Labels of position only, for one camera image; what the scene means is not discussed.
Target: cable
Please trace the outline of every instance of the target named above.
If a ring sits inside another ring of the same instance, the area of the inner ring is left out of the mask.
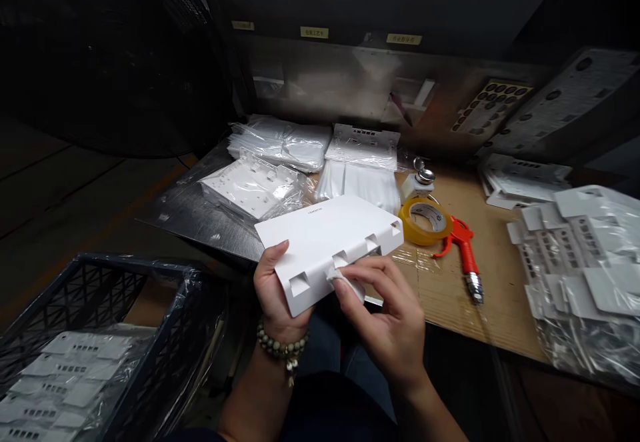
[[[184,165],[188,170],[191,170],[190,166],[188,166],[187,164],[182,162],[182,159],[180,158],[179,155],[176,155],[175,158],[178,159],[178,162],[180,162],[182,165]]]

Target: wooden table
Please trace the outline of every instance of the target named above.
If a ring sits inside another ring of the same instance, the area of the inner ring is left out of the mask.
[[[227,263],[233,257],[250,265],[264,247],[237,222],[202,198],[198,180],[232,158],[226,141],[221,142],[191,170],[183,174],[150,206],[141,218],[146,223],[206,246]],[[475,172],[450,166],[430,165],[436,174],[434,196],[447,212],[469,224],[475,233],[473,251],[480,270],[485,304],[481,313],[472,304],[463,279],[456,245],[441,259],[441,244],[418,247],[405,242],[391,255],[415,288],[428,322],[492,343],[533,359],[548,362],[538,345],[535,324],[525,295],[525,274],[518,251],[509,241],[506,224],[517,218],[513,211],[490,207]],[[402,184],[406,173],[398,173]],[[369,295],[379,297],[375,292]]]
[[[485,203],[486,196],[474,172],[449,166],[432,167],[436,174],[433,195],[444,209],[466,222],[485,303],[471,302],[461,268],[460,250],[453,245],[446,256],[432,258],[442,244],[420,247],[406,241],[391,256],[416,290],[428,322],[482,342],[549,363],[537,340],[533,316],[525,294],[525,273],[507,223],[517,213]],[[407,174],[398,174],[402,184]],[[376,296],[370,287],[368,295]]]

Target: label sticker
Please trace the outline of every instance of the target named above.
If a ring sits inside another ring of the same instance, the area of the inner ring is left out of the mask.
[[[411,219],[413,222],[418,225],[421,229],[424,229],[428,232],[442,232],[447,228],[447,221],[445,216],[436,209],[434,206],[425,204],[425,203],[415,203],[411,206],[409,210],[412,215]],[[425,217],[431,223],[431,227],[425,227],[426,224],[420,224],[418,220],[420,216]]]
[[[236,30],[255,30],[253,22],[231,21],[231,26]]]
[[[326,27],[304,27],[300,26],[300,37],[312,37],[314,39],[328,39],[329,29]]]
[[[406,45],[420,45],[422,35],[387,34],[387,43],[402,43]]]

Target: printed label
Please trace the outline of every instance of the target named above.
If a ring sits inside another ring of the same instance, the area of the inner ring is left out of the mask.
[[[314,39],[328,39],[329,29],[326,27],[304,27],[300,26],[300,37],[312,37]]]
[[[255,30],[253,22],[231,21],[231,26],[236,30]]]
[[[392,33],[387,35],[387,43],[420,45],[420,42],[422,42],[422,35],[392,34]]]

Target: yellow tape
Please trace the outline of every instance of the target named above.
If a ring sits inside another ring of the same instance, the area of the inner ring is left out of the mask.
[[[428,231],[414,222],[413,216],[426,217],[433,230]],[[402,219],[405,239],[418,245],[438,243],[453,230],[451,216],[444,209],[429,199],[410,199],[400,209],[398,217]]]

